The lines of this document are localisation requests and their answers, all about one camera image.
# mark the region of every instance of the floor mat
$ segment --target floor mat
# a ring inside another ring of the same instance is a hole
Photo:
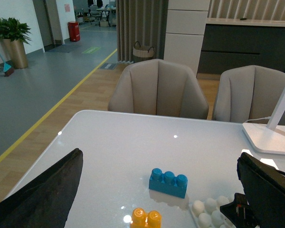
[[[104,63],[102,64],[99,69],[105,69],[105,70],[114,70],[114,68],[117,66],[117,63]]]
[[[56,47],[54,49],[49,50],[48,52],[60,52],[60,53],[70,53],[71,51],[74,51],[75,49],[79,48],[79,45],[68,45],[64,44],[59,47]]]

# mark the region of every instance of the lamp base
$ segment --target lamp base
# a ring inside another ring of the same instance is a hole
[[[272,131],[265,124],[243,123],[243,131],[257,151],[285,154],[285,126]]]

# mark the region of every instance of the doorway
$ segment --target doorway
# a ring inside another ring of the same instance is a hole
[[[37,21],[41,33],[42,43],[45,51],[49,51],[58,45],[55,44],[51,24],[48,15],[46,0],[33,0]]]

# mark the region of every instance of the gray curtain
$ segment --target gray curtain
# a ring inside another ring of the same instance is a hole
[[[154,47],[163,59],[168,0],[116,0],[118,61],[133,61],[133,46]]]

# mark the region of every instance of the gold planter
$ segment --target gold planter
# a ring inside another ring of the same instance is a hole
[[[23,42],[17,40],[11,41],[10,39],[3,40],[6,46],[13,66],[16,69],[22,69],[28,67],[28,60],[25,54]]]

